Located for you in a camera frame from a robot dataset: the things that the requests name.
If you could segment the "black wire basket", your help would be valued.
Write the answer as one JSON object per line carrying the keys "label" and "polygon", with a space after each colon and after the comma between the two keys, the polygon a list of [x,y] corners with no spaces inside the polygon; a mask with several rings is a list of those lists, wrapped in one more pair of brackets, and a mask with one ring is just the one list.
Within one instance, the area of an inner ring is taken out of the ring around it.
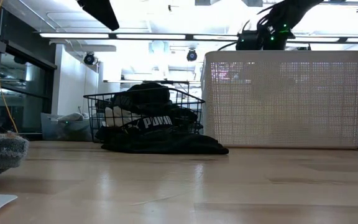
{"label": "black wire basket", "polygon": [[[89,124],[94,142],[107,142],[115,136],[143,135],[154,131],[196,133],[202,132],[202,106],[204,100],[185,91],[159,85],[143,83],[126,91],[85,95],[90,113]],[[124,110],[146,116],[169,116],[172,128],[160,128],[147,132],[125,132],[121,128],[108,127],[105,122],[105,107],[118,106]]]}

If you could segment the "black garment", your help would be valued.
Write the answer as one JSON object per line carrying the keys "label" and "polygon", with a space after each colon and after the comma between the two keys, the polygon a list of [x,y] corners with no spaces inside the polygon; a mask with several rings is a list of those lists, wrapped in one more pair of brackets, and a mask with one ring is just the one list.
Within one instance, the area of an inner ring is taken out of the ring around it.
{"label": "black garment", "polygon": [[226,155],[228,149],[202,132],[154,131],[143,135],[123,134],[101,142],[102,149],[129,154],[212,154]]}

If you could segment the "grey teal knit item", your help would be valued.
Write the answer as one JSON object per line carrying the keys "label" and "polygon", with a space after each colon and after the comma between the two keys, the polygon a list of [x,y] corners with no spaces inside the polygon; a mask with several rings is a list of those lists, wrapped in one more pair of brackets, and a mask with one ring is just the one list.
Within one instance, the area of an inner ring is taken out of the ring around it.
{"label": "grey teal knit item", "polygon": [[28,150],[28,140],[13,133],[0,133],[0,174],[19,167]]}

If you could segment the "long ceiling light strip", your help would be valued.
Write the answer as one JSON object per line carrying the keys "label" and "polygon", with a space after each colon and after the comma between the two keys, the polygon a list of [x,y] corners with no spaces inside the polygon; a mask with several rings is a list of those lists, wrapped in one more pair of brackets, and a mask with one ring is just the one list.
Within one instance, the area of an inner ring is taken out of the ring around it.
{"label": "long ceiling light strip", "polygon": [[[205,42],[233,42],[237,35],[219,34],[152,34],[152,33],[70,33],[70,32],[40,32],[39,35],[47,39],[112,39],[112,40],[180,40]],[[358,44],[357,36],[317,36],[301,35],[289,38],[291,43],[311,44]]]}

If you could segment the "dark framed glass partition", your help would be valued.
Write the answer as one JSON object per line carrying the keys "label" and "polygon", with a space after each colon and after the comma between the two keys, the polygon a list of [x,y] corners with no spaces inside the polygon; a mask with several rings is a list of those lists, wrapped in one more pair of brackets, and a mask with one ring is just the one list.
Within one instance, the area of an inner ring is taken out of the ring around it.
{"label": "dark framed glass partition", "polygon": [[41,113],[52,109],[55,49],[0,0],[0,127],[31,137],[42,132]]}

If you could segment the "translucent storage bin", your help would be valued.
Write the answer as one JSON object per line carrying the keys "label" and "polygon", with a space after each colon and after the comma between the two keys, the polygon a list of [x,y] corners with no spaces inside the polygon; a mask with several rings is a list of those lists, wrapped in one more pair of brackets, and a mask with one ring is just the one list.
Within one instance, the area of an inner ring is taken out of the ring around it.
{"label": "translucent storage bin", "polygon": [[91,142],[90,120],[79,112],[65,116],[41,113],[42,137],[46,141]]}

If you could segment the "white perforated plastic basket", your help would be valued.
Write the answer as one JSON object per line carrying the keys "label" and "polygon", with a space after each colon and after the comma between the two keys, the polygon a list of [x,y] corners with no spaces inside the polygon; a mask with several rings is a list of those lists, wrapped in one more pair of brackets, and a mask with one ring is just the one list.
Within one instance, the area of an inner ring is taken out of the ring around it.
{"label": "white perforated plastic basket", "polygon": [[214,51],[203,132],[225,146],[358,147],[358,51]]}

